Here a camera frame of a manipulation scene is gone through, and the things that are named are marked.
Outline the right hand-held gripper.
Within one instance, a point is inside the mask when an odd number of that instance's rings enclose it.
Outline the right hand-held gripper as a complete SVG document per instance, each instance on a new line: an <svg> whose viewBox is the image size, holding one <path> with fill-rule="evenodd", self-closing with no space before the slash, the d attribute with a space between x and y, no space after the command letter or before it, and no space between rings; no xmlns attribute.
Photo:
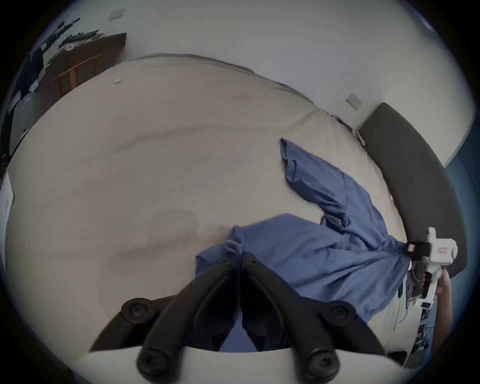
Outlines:
<svg viewBox="0 0 480 384"><path fill-rule="evenodd" d="M423 262L424 273L421 293L413 300L415 308L430 309L442 268L453 264L458 246L452 238L438 238L434 227L428 227L426 241L409 241L405 244L405 255L411 260Z"/></svg>

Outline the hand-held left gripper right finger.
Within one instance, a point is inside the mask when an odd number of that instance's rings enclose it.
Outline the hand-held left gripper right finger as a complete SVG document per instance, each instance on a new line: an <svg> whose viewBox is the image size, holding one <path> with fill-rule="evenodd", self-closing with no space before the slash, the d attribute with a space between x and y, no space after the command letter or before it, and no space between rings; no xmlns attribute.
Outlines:
<svg viewBox="0 0 480 384"><path fill-rule="evenodd" d="M247 297L253 297L251 291L258 291L260 301L267 303L267 309L262 309L266 319L277 322L273 331L261 325L264 335L247 326L260 319L251 313L260 309L260 304L248 303ZM301 296L250 252L241 257L240 297L243 327L257 350L289 344L300 382L332 381L340 372L338 350L387 358L375 333L353 305Z"/></svg>

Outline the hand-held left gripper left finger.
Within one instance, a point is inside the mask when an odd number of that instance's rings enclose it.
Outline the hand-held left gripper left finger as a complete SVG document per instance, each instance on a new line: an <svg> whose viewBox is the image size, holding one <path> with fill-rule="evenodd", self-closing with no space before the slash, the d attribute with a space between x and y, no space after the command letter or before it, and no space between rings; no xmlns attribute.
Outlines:
<svg viewBox="0 0 480 384"><path fill-rule="evenodd" d="M181 355L190 337L202 338L202 315L216 297L226 306L213 320L220 331L207 336L208 347L218 351L220 340L233 327L237 309L237 260L227 257L194 278L176 295L127 300L99 333L89 352L117 351L140 346L136 369L146 380L173 380L178 376Z"/></svg>

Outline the person's right hand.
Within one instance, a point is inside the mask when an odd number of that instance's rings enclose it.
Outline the person's right hand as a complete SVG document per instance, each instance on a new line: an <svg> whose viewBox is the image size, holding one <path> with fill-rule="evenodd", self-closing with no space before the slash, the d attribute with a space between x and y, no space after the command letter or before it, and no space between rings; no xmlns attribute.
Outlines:
<svg viewBox="0 0 480 384"><path fill-rule="evenodd" d="M440 298L449 298L452 296L452 285L449 273L446 268L440 270L435 295Z"/></svg>

